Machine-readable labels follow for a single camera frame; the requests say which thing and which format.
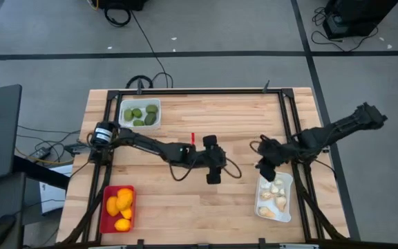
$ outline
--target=garlic clove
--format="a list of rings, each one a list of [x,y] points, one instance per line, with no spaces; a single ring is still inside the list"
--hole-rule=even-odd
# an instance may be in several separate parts
[[[268,200],[272,199],[273,197],[274,197],[274,195],[268,190],[264,190],[260,193],[260,199],[262,201],[268,201]]]
[[[285,205],[287,204],[287,199],[284,196],[279,196],[275,198],[277,208],[283,212],[285,211]]]
[[[274,184],[276,186],[281,186],[283,184],[283,181],[281,179],[276,179],[276,180],[274,180]]]
[[[259,207],[258,211],[259,215],[268,218],[275,218],[276,214],[274,214],[268,207]]]
[[[269,189],[271,187],[271,183],[263,182],[260,184],[260,188]]]
[[[273,193],[273,194],[279,193],[279,188],[276,187],[274,183],[271,185],[271,193]]]

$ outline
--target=red container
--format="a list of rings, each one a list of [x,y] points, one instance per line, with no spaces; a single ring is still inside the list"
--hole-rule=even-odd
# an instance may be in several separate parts
[[[131,220],[130,220],[130,230],[126,232],[130,232],[133,229],[133,224],[135,223],[135,209],[136,209],[136,191],[133,186],[126,185],[126,186],[107,186],[104,189],[104,199],[102,200],[102,213],[101,213],[101,222],[99,223],[99,231],[103,234],[106,233],[120,233],[123,231],[117,231],[115,228],[115,222],[118,219],[124,218],[121,214],[116,214],[116,216],[112,217],[107,212],[106,204],[107,199],[111,196],[117,196],[117,192],[120,189],[130,189],[133,191],[133,202],[131,204]]]

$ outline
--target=food piece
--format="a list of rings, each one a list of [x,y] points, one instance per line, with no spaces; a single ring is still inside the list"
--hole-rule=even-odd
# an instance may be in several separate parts
[[[142,120],[135,120],[133,121],[133,126],[144,126],[145,123]]]
[[[118,219],[115,222],[115,228],[117,231],[126,232],[130,230],[131,223],[128,219]]]
[[[133,115],[134,115],[136,118],[141,118],[141,117],[142,117],[142,112],[141,112],[141,110],[138,109],[138,108],[134,108],[131,112],[133,113]]]
[[[133,112],[131,111],[131,109],[127,109],[124,111],[124,119],[125,119],[125,121],[132,121]]]
[[[283,184],[283,181],[281,180],[281,179],[276,179],[276,180],[274,180],[274,184],[276,185],[276,186],[282,186],[282,184]]]
[[[133,191],[130,190],[130,189],[126,189],[126,188],[120,189],[120,190],[117,191],[117,195],[118,196],[121,196],[121,195],[124,195],[124,194],[131,194],[131,196],[133,196]]]
[[[121,211],[121,214],[124,219],[131,219],[131,208],[127,208],[124,211]]]
[[[271,187],[271,183],[264,182],[260,184],[260,188],[266,188],[269,189]]]
[[[260,199],[262,200],[262,201],[268,201],[268,200],[270,200],[271,198],[273,198],[274,197],[274,195],[270,192],[270,191],[268,191],[268,190],[264,190],[264,191],[262,191],[261,193],[260,193]]]
[[[279,188],[276,187],[274,183],[271,185],[271,193],[273,193],[273,194],[279,193]]]
[[[274,214],[268,207],[259,207],[259,215],[273,219],[276,217],[276,214]]]
[[[279,197],[276,197],[275,201],[276,201],[277,208],[281,212],[285,211],[285,205],[287,204],[287,199],[284,196],[279,196]]]
[[[145,117],[145,125],[152,125],[154,124],[156,121],[156,114],[154,113],[149,113],[146,117]]]
[[[116,196],[112,196],[107,199],[107,204],[106,204],[107,212],[112,217],[116,216],[116,214],[119,214],[119,210],[116,207],[116,201],[117,201]]]
[[[118,208],[119,211],[124,211],[125,209],[131,206],[132,201],[133,199],[131,198],[130,195],[128,194],[121,195],[116,200],[116,207]]]
[[[145,108],[145,111],[146,111],[147,113],[154,113],[154,114],[156,114],[159,110],[158,110],[158,107],[157,107],[157,106],[155,106],[154,104],[150,104],[149,106],[147,106],[147,107]]]

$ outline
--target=white paper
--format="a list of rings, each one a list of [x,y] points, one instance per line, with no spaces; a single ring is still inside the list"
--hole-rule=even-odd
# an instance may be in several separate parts
[[[54,172],[58,172],[64,174],[66,176],[70,176],[72,173],[73,165],[64,165],[60,167],[54,167],[50,170]],[[66,190],[62,190],[58,187],[50,186],[47,183],[39,182],[39,192],[41,194],[41,201],[47,200],[65,200],[66,199]],[[52,210],[56,210],[58,208],[63,208],[63,201],[47,201],[41,204],[42,214],[50,212]]]

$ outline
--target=robotic arm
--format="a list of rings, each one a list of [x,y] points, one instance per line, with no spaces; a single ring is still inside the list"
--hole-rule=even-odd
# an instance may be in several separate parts
[[[387,119],[376,107],[363,103],[352,115],[322,128],[305,129],[293,135],[291,141],[284,145],[275,139],[261,135],[260,142],[250,143],[251,148],[262,156],[256,168],[260,169],[260,174],[265,179],[273,181],[276,177],[274,169],[277,166],[291,160],[311,163],[324,147],[359,130],[380,129]],[[254,143],[259,144],[258,149],[253,148]]]
[[[117,133],[117,126],[111,122],[100,122],[97,124],[95,133],[91,138],[93,148],[96,148],[100,154],[108,156],[108,151],[118,148],[119,146],[132,146],[136,149],[158,155],[161,159],[170,165],[176,167],[184,167],[189,171],[203,167],[209,168],[207,174],[208,184],[219,184],[220,173],[227,165],[225,151],[219,147],[217,137],[215,135],[205,136],[203,138],[205,150],[196,151],[196,146],[183,142],[163,143],[158,140],[135,133],[130,129],[121,129]]]

